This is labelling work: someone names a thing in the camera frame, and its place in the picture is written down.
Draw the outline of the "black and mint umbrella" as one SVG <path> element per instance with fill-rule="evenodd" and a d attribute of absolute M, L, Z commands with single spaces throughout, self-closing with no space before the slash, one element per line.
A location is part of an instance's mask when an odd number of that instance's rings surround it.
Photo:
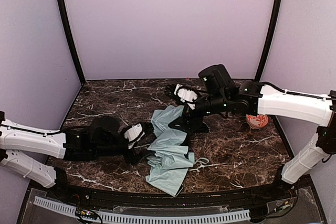
<path fill-rule="evenodd" d="M 147 158 L 151 169 L 145 180 L 172 197 L 181 192 L 188 169 L 197 162 L 184 143 L 187 133 L 169 127 L 169 123 L 182 115 L 183 109 L 183 106 L 169 105 L 164 110 L 155 110 L 151 118 L 156 139 L 148 147 L 152 152 Z"/>

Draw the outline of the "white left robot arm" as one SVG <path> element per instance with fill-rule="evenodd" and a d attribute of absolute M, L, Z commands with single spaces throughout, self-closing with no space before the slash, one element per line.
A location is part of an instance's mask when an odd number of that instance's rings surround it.
<path fill-rule="evenodd" d="M 153 132 L 150 122 L 139 122 L 119 129 L 112 116 L 95 118 L 88 126 L 73 126 L 65 130 L 43 130 L 14 123 L 1 112 L 1 165 L 11 168 L 45 188 L 65 189 L 66 172 L 42 164 L 26 155 L 40 153 L 72 162 L 90 162 L 106 156 L 122 156 L 135 165 L 149 155 L 136 152 L 135 147 L 146 134 Z"/>

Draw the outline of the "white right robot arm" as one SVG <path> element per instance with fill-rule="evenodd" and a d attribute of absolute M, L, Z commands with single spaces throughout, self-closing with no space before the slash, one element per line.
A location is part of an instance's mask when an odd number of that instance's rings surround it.
<path fill-rule="evenodd" d="M 282 188 L 296 183 L 322 159 L 335 154 L 335 91 L 308 94 L 281 89 L 269 82 L 246 81 L 237 85 L 223 64 L 198 74 L 205 91 L 170 84 L 165 94 L 184 105 L 182 115 L 169 126 L 185 132 L 208 132 L 203 118 L 213 114 L 276 115 L 308 121 L 317 130 L 309 143 L 279 170 L 273 184 Z"/>

